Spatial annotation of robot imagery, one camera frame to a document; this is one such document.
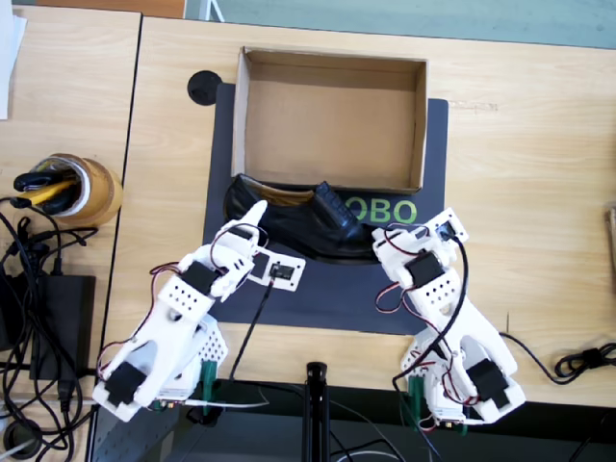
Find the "black cable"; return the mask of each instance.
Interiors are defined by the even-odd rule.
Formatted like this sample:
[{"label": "black cable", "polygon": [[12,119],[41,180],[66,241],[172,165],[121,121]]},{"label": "black cable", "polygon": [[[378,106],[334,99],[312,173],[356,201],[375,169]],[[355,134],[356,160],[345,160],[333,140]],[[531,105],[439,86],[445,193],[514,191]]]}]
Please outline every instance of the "black cable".
[{"label": "black cable", "polygon": [[336,444],[340,447],[340,449],[342,450],[342,452],[345,454],[346,458],[352,462],[353,458],[350,456],[350,452],[348,451],[347,448],[345,448],[345,446],[342,444],[342,442],[340,441],[340,439],[334,435],[334,432],[329,430],[329,435],[334,439],[334,441],[336,442]]},{"label": "black cable", "polygon": [[54,262],[54,269],[51,271],[51,273],[54,275],[61,275],[62,274],[62,237],[60,235],[60,227],[58,226],[58,223],[49,214],[46,214],[42,210],[37,209],[36,207],[33,207],[32,205],[29,205],[28,209],[41,215],[42,217],[47,218],[51,222],[52,226],[54,227],[54,231],[56,231],[56,240],[58,242],[58,246],[57,246],[58,255],[56,256],[56,260]]},{"label": "black cable", "polygon": [[[370,446],[377,445],[379,443],[382,443],[382,444],[386,445],[389,449],[393,449],[392,445],[390,445],[387,442],[387,440],[384,440],[383,438],[379,438],[377,440],[372,440],[372,441],[369,441],[368,443],[364,443],[363,445],[353,446],[352,448],[347,448],[346,450],[348,450],[348,452],[355,452],[357,450],[365,449],[365,448],[368,448]],[[334,455],[340,455],[340,454],[343,454],[343,453],[345,453],[343,450],[334,450],[330,455],[334,456]]]},{"label": "black cable", "polygon": [[[0,202],[3,202],[5,200],[8,200],[8,198],[0,199]],[[45,213],[41,213],[37,209],[33,210],[40,215],[43,215],[48,218],[52,222],[52,224],[54,224],[54,230],[46,231],[44,233],[39,233],[37,235],[28,237],[27,224],[30,222],[28,218],[27,220],[20,221],[19,232],[17,233],[13,229],[9,221],[6,219],[6,217],[3,214],[0,214],[0,221],[5,225],[5,227],[13,237],[13,245],[9,247],[7,253],[0,261],[0,277],[2,277],[5,281],[5,284],[10,287],[15,302],[19,307],[22,318],[24,320],[22,330],[18,336],[17,342],[9,353],[6,364],[2,365],[2,392],[4,395],[5,406],[8,413],[4,416],[0,416],[0,419],[13,417],[16,421],[21,422],[22,425],[24,425],[31,431],[34,438],[40,441],[42,445],[44,445],[44,449],[41,454],[47,453],[50,449],[67,449],[68,459],[70,459],[72,458],[74,452],[74,438],[72,438],[72,433],[79,425],[86,421],[86,419],[81,418],[81,413],[83,409],[83,393],[81,390],[81,385],[79,383],[79,377],[77,376],[77,373],[74,368],[71,366],[72,362],[69,355],[65,352],[62,346],[58,344],[56,336],[50,331],[44,317],[41,315],[39,307],[42,304],[42,295],[39,292],[38,282],[39,278],[44,275],[44,273],[42,272],[42,268],[46,258],[57,254],[53,273],[60,274],[62,272],[61,255],[63,248],[67,248],[68,246],[74,244],[85,245],[85,240],[95,234],[96,229],[73,228],[69,230],[60,230],[53,218],[47,216]],[[89,234],[87,234],[87,236],[80,236],[78,234],[80,232],[87,232]],[[62,244],[62,233],[73,236],[75,240],[67,244]],[[57,241],[57,247],[54,250],[48,252],[46,255],[41,256],[39,253],[39,249],[42,248],[44,251],[45,247],[39,247],[38,253],[35,253],[34,251],[32,253],[29,253],[31,244],[41,243],[47,239],[52,239],[54,237]],[[23,295],[23,298],[21,299],[20,295],[18,295],[14,288],[11,286],[11,284],[9,284],[6,273],[4,271],[5,262],[10,255],[15,254],[18,254],[19,256],[19,261],[23,269],[23,275],[27,283],[27,288],[25,289],[25,293]],[[41,341],[45,341],[49,345],[50,350],[53,353],[52,357],[54,358],[57,365],[57,374],[55,379],[49,381],[49,383],[47,383],[41,389],[39,386],[39,367],[32,367],[31,365],[30,369],[33,375],[35,396],[26,403],[17,405],[11,399],[11,392],[20,372],[28,369],[24,366],[24,359],[27,346],[30,344],[31,340],[35,342],[36,347],[40,347]],[[72,377],[65,382],[58,383],[58,378],[60,377],[60,365],[63,362],[63,359],[68,365],[68,370],[71,372]],[[58,383],[59,387],[59,398],[61,399],[61,411],[64,418],[64,425],[60,424],[58,416],[51,408],[51,406],[49,406],[49,404],[45,401],[45,398],[43,396],[56,383]],[[72,398],[73,387],[77,395],[75,399],[76,408],[74,417],[70,419],[68,413],[68,405]],[[55,429],[41,430],[30,427],[28,421],[26,420],[26,416],[23,413],[23,410],[34,402],[40,403],[43,409],[45,409],[45,411],[49,414],[50,418],[54,422]],[[45,436],[53,436],[55,438],[52,441],[48,441],[45,439]]]},{"label": "black cable", "polygon": [[608,357],[609,354],[616,351],[616,343],[609,343],[599,348],[586,349],[580,353],[564,356],[554,366],[555,375],[552,375],[548,368],[543,365],[539,358],[522,341],[505,332],[501,332],[500,336],[518,344],[539,366],[546,377],[556,385],[568,385],[589,369],[596,369],[602,366],[616,366],[616,356]]},{"label": "black cable", "polygon": [[413,416],[413,412],[411,411],[408,404],[403,398],[402,390],[398,386],[398,381],[401,378],[408,375],[415,368],[417,368],[417,366],[424,361],[427,355],[430,354],[432,351],[434,351],[436,349],[436,346],[438,346],[439,343],[441,343],[441,341],[445,338],[447,333],[451,330],[451,327],[453,326],[453,323],[455,322],[455,320],[457,320],[458,316],[460,315],[460,310],[462,309],[462,305],[464,304],[464,300],[466,299],[466,292],[468,290],[468,285],[469,285],[469,257],[466,253],[466,249],[464,248],[464,245],[457,238],[457,236],[452,236],[452,235],[447,234],[444,237],[446,237],[447,239],[451,239],[458,245],[458,247],[460,247],[460,254],[462,255],[462,265],[463,265],[463,271],[464,271],[464,274],[462,276],[462,290],[460,291],[460,298],[458,299],[455,309],[453,310],[453,313],[451,314],[451,318],[449,318],[448,323],[446,324],[445,328],[441,331],[441,333],[439,333],[434,339],[434,341],[428,346],[428,348],[426,348],[425,351],[415,359],[413,364],[411,364],[404,371],[402,371],[401,373],[399,373],[398,375],[392,378],[392,384],[394,385],[394,389],[396,390],[396,392],[398,392],[398,398],[400,399],[400,402],[402,403],[402,405],[406,408],[408,412],[408,416],[413,422],[413,425],[417,428],[417,431],[419,431],[420,435],[423,438],[423,441],[427,444],[427,446],[432,451],[434,456],[437,458],[437,460],[440,460],[440,461],[443,460],[441,457],[441,454],[439,454],[439,451],[436,448],[434,448],[434,445],[432,445],[432,442],[429,440],[427,435],[425,435],[419,423]]},{"label": "black cable", "polygon": [[[279,392],[285,392],[285,393],[291,393],[293,395],[296,395],[298,398],[303,399],[304,396],[301,392],[299,392],[298,390],[296,390],[295,388],[286,388],[286,387],[282,387],[279,385],[272,385],[270,383],[264,383],[264,382],[250,382],[247,380],[236,380],[235,383],[239,383],[242,385],[251,385],[251,386],[255,386],[255,387],[261,387],[261,388],[266,388],[266,389],[271,389],[271,390],[277,390]],[[331,436],[335,439],[338,440],[336,438],[336,436],[331,432],[330,430],[330,434]],[[342,448],[341,450],[336,450],[334,452],[332,452],[330,455],[338,455],[338,454],[345,454],[346,457],[349,457],[350,453],[355,451],[355,450],[359,450],[359,449],[363,449],[366,448],[368,446],[374,445],[376,443],[384,443],[385,445],[387,445],[389,447],[389,449],[391,450],[392,454],[398,458],[398,460],[403,461],[404,459],[402,459],[398,453],[398,451],[385,439],[383,438],[379,438],[378,440],[374,440],[374,441],[370,441],[369,443],[366,443],[365,445],[361,445],[361,446],[357,446],[354,448],[349,448],[349,449],[345,449],[342,445],[340,445],[340,443],[337,441],[337,443],[339,443],[339,446]]]},{"label": "black cable", "polygon": [[233,363],[233,367],[231,368],[231,373],[229,373],[230,382],[233,382],[233,380],[235,380],[235,371],[240,365],[240,360],[242,359],[242,356],[244,355],[244,350],[246,349],[246,346],[248,345],[248,341],[250,340],[250,336],[252,335],[254,326],[259,321],[259,318],[261,318],[261,313],[263,312],[263,308],[266,306],[266,302],[268,301],[268,298],[270,298],[270,293],[271,293],[272,288],[273,288],[273,279],[268,284],[268,288],[266,289],[266,292],[264,293],[263,298],[261,299],[261,304],[259,305],[259,309],[255,313],[254,318],[252,319],[252,322],[250,323],[250,327],[248,327],[248,331],[246,332],[244,341],[242,342],[242,346],[240,347],[240,352],[238,353],[238,356],[235,358],[235,362]]},{"label": "black cable", "polygon": [[586,447],[590,444],[590,442],[593,440],[593,438],[595,436],[597,436],[597,433],[599,433],[603,426],[605,425],[605,422],[607,421],[607,418],[614,414],[614,412],[616,412],[614,409],[607,411],[605,414],[603,414],[603,417],[601,418],[601,420],[599,421],[599,423],[597,424],[597,426],[595,427],[595,429],[593,430],[593,432],[588,435],[588,438],[586,438],[584,441],[582,441],[579,446],[576,448],[576,450],[574,451],[573,454],[571,454],[571,457],[569,458],[569,462],[576,462],[576,460],[578,460],[579,455],[582,454],[582,452],[586,449]]}]

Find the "paper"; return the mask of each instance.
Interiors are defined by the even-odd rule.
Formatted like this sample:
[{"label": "paper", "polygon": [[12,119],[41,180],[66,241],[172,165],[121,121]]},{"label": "paper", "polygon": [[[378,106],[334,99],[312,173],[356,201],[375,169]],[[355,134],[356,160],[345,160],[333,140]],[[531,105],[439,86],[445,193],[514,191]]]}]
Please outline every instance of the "paper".
[{"label": "paper", "polygon": [[9,116],[11,74],[23,41],[27,20],[13,14],[10,0],[0,0],[0,120]]}]

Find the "dark mat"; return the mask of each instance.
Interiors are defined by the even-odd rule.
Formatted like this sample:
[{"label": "dark mat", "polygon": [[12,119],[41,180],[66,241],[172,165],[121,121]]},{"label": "dark mat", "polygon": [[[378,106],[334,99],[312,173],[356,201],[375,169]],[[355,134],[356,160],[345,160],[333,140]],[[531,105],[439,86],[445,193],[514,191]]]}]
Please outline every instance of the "dark mat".
[{"label": "dark mat", "polygon": [[[231,183],[234,95],[235,86],[218,86],[203,239],[205,244],[212,241],[224,224],[222,201]],[[424,186],[420,192],[412,196],[339,192],[362,221],[383,226],[392,221],[408,222],[416,215],[414,221],[422,223],[443,211],[448,116],[447,101],[430,99]],[[300,257],[280,244],[272,244],[270,249]],[[422,330],[424,324],[408,316],[404,310],[393,315],[376,312],[374,298],[389,284],[380,265],[338,266],[307,260],[297,291],[273,291],[260,323],[388,334],[408,334]],[[219,321],[250,323],[265,289],[248,282],[227,301],[217,303],[211,315]],[[397,297],[399,293],[387,295],[381,305],[395,305]]]}]

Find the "black hole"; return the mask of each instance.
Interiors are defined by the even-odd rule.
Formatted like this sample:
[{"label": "black hole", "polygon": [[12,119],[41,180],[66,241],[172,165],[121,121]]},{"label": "black hole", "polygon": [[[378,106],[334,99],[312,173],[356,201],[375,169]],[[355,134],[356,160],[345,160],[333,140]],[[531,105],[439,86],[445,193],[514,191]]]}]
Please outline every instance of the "black hole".
[{"label": "black hole", "polygon": [[189,97],[201,106],[215,104],[218,85],[221,83],[222,79],[215,72],[201,70],[189,80],[187,88]]}]

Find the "black shoe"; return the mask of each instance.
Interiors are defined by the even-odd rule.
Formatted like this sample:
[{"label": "black shoe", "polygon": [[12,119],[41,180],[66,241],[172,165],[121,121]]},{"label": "black shoe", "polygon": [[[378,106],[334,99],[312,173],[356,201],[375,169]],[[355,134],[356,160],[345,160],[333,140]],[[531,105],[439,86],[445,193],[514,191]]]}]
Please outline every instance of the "black shoe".
[{"label": "black shoe", "polygon": [[238,219],[259,200],[268,209],[259,225],[273,241],[326,263],[378,263],[372,252],[372,226],[361,224],[325,182],[313,191],[283,191],[238,175],[224,197],[227,220]]}]

